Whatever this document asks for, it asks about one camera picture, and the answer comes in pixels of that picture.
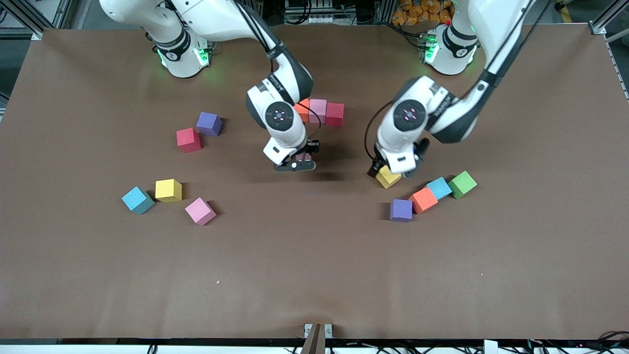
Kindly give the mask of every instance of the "brown tabletop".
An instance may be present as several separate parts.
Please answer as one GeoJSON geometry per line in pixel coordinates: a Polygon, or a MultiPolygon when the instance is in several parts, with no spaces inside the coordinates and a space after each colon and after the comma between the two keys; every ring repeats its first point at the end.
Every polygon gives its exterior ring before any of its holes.
{"type": "MultiPolygon", "coordinates": [[[[318,169],[277,173],[246,90],[269,63],[222,43],[192,79],[159,65],[142,31],[47,31],[0,127],[0,336],[596,338],[629,328],[629,106],[601,36],[539,26],[472,135],[434,142],[418,176],[365,172],[371,115],[413,76],[463,94],[388,28],[276,28],[313,98],[346,104],[318,169]],[[200,111],[223,134],[184,154],[200,111]],[[412,223],[388,203],[463,170],[479,186],[412,223]],[[156,180],[186,200],[145,215],[121,196],[156,180]],[[192,223],[184,207],[220,213],[192,223]]],[[[310,131],[314,125],[308,124],[310,131]]]]}

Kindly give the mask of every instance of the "orange cube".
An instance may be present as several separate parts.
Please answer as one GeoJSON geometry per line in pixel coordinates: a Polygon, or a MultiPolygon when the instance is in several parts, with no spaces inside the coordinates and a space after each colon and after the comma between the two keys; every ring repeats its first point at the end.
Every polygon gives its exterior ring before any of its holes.
{"type": "Polygon", "coordinates": [[[413,202],[413,211],[415,211],[415,214],[423,213],[437,204],[437,198],[435,198],[435,195],[428,187],[422,188],[422,190],[413,194],[408,200],[413,202]]]}
{"type": "Polygon", "coordinates": [[[299,102],[302,105],[306,106],[303,107],[301,105],[295,105],[295,110],[297,110],[297,113],[299,113],[299,116],[301,117],[301,120],[304,122],[308,122],[310,120],[309,115],[310,115],[310,111],[308,110],[308,108],[310,108],[310,99],[309,98],[305,98],[304,100],[302,100],[302,102],[299,102]]]}

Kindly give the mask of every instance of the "cube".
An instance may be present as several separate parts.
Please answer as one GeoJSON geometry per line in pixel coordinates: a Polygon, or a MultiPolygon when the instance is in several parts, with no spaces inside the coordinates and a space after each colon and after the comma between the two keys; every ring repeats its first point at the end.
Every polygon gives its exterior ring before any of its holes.
{"type": "Polygon", "coordinates": [[[430,188],[426,187],[413,194],[409,200],[413,202],[413,210],[416,214],[421,214],[437,204],[437,198],[430,191],[430,188]]]}
{"type": "Polygon", "coordinates": [[[394,199],[391,203],[389,220],[409,222],[413,220],[413,202],[410,200],[394,199]]]}
{"type": "Polygon", "coordinates": [[[155,182],[155,199],[164,203],[181,202],[181,183],[176,180],[163,180],[155,182]]]}
{"type": "Polygon", "coordinates": [[[310,107],[310,100],[309,99],[304,99],[301,102],[302,105],[304,105],[305,107],[301,106],[301,105],[295,105],[295,110],[297,111],[297,113],[299,113],[299,116],[301,117],[301,120],[304,122],[309,122],[310,121],[310,111],[308,110],[308,107],[310,107]]]}
{"type": "Polygon", "coordinates": [[[185,153],[201,150],[201,138],[192,128],[178,130],[177,146],[185,153]]]}
{"type": "Polygon", "coordinates": [[[476,181],[474,181],[467,171],[463,171],[460,175],[452,178],[448,186],[452,189],[452,196],[455,199],[460,199],[467,192],[476,187],[476,181]]]}
{"type": "Polygon", "coordinates": [[[401,173],[391,173],[391,170],[387,165],[384,165],[376,174],[376,179],[380,182],[384,189],[393,186],[395,182],[399,181],[401,178],[401,173]]]}
{"type": "Polygon", "coordinates": [[[130,190],[129,193],[122,197],[122,201],[129,210],[140,215],[155,205],[148,193],[141,190],[140,187],[134,187],[134,189],[130,190]]]}
{"type": "Polygon", "coordinates": [[[217,137],[221,134],[223,121],[213,113],[201,112],[197,121],[197,129],[206,135],[217,137]]]}
{"type": "Polygon", "coordinates": [[[328,103],[325,110],[325,125],[342,127],[344,113],[345,105],[343,103],[328,103]]]}
{"type": "Polygon", "coordinates": [[[312,156],[310,156],[310,154],[308,154],[307,152],[305,154],[299,154],[295,156],[295,158],[297,159],[297,161],[310,161],[313,159],[312,156]]]}
{"type": "Polygon", "coordinates": [[[203,226],[216,217],[216,212],[201,198],[186,207],[186,212],[197,225],[203,226]]]}
{"type": "MultiPolygon", "coordinates": [[[[321,119],[321,124],[325,124],[325,110],[328,107],[328,102],[326,100],[310,100],[310,109],[319,115],[321,119]]],[[[316,115],[313,112],[310,112],[310,123],[319,123],[316,115]]]]}
{"type": "Polygon", "coordinates": [[[443,177],[439,177],[436,180],[430,182],[426,185],[426,187],[430,188],[430,191],[433,192],[437,200],[441,200],[445,198],[445,196],[452,193],[450,186],[448,186],[448,183],[443,177]]]}

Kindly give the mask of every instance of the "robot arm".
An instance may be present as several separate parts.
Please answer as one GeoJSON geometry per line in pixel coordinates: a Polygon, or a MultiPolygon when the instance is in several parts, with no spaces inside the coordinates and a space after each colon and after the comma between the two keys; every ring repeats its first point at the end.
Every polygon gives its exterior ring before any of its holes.
{"type": "Polygon", "coordinates": [[[463,98],[457,98],[427,76],[409,80],[378,128],[371,176],[384,164],[392,173],[412,176],[428,147],[427,140],[417,143],[424,130],[445,144],[460,142],[470,134],[520,50],[522,23],[534,2],[470,0],[469,19],[487,57],[478,82],[463,98]]]}
{"type": "Polygon", "coordinates": [[[198,55],[204,41],[252,38],[260,42],[269,60],[279,66],[247,91],[247,110],[271,135],[264,153],[279,171],[316,167],[313,161],[295,159],[296,154],[318,151],[318,142],[308,140],[306,127],[293,107],[310,96],[312,77],[256,12],[234,0],[171,0],[172,9],[158,6],[161,0],[100,2],[112,19],[144,28],[166,68],[177,77],[193,76],[208,65],[198,55]]]}

